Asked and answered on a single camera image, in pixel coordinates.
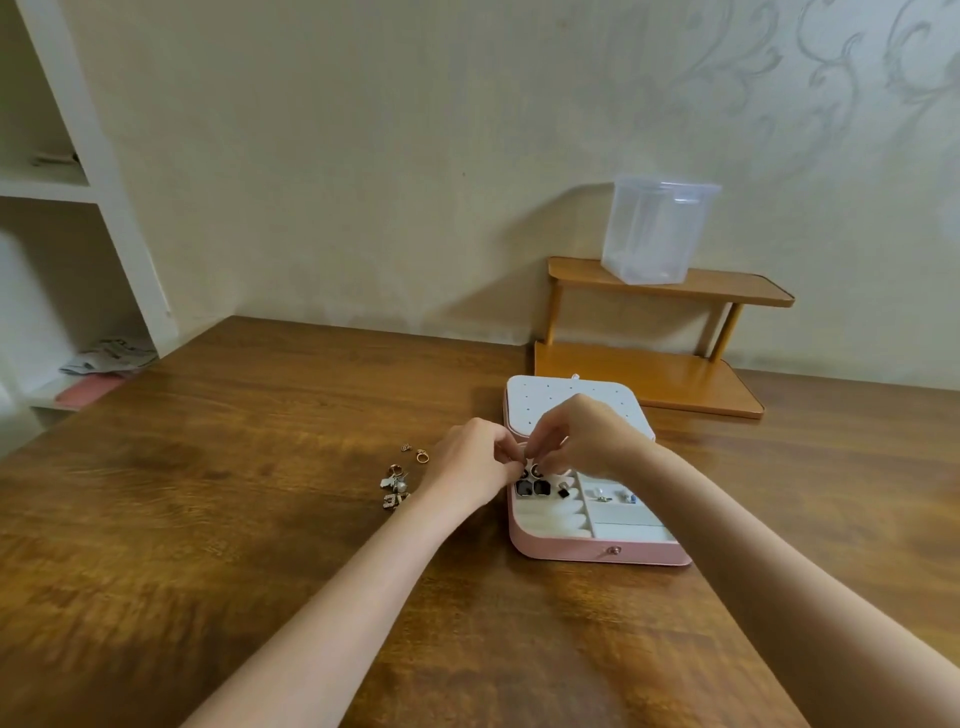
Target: person's right arm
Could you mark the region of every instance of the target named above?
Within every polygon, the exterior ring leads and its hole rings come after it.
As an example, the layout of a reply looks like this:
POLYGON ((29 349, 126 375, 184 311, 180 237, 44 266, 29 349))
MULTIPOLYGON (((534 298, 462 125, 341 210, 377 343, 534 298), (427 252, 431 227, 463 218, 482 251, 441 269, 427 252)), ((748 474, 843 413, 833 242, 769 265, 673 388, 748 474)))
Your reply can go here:
POLYGON ((578 395, 526 456, 619 481, 677 537, 813 728, 960 726, 960 668, 821 570, 679 455, 578 395))

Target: pink jewelry box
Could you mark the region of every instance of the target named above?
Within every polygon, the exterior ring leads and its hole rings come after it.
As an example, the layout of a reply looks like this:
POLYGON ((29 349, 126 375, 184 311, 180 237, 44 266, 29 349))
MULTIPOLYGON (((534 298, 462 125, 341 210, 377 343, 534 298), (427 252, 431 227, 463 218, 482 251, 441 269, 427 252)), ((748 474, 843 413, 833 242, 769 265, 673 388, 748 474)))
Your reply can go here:
MULTIPOLYGON (((605 402, 651 440, 656 439, 634 393, 610 381, 512 376, 504 392, 504 423, 518 442, 525 443, 544 412, 578 393, 605 402)), ((531 483, 535 480, 533 465, 527 463, 531 483)), ((521 495, 533 491, 532 484, 507 487, 510 540, 520 553, 558 561, 690 563, 673 535, 626 486, 574 471, 543 479, 550 483, 549 495, 521 495), (566 497, 561 496, 561 489, 566 497)))

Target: jewelry box lid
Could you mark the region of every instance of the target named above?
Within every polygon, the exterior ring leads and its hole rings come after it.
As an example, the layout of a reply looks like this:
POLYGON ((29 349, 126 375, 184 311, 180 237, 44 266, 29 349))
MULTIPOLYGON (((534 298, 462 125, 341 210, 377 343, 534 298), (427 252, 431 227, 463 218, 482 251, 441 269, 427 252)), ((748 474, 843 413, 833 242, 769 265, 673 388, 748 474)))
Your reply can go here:
POLYGON ((511 376, 504 394, 504 420, 514 435, 527 438, 545 412, 576 394, 585 394, 613 408, 640 432, 656 440, 640 403, 629 387, 614 381, 566 379, 558 376, 511 376))

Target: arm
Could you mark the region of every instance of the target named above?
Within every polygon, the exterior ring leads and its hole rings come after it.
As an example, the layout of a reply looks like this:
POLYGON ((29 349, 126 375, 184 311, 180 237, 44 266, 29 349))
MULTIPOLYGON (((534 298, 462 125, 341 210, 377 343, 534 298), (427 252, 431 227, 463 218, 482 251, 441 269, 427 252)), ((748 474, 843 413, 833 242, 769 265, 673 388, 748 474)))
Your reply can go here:
POLYGON ((523 462, 500 425, 451 429, 417 491, 184 728, 336 726, 433 554, 523 462))
POLYGON ((813 728, 960 726, 960 669, 606 405, 580 395, 551 410, 527 455, 547 472, 572 467, 637 493, 813 728))

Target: person's left arm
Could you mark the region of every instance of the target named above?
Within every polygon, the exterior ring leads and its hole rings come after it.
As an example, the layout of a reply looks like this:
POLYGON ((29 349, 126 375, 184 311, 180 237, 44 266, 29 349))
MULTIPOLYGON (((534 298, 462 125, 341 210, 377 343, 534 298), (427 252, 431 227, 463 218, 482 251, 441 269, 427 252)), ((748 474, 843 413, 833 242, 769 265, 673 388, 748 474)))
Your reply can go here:
POLYGON ((184 728, 336 726, 433 554, 522 463, 505 427, 453 427, 417 491, 184 728))

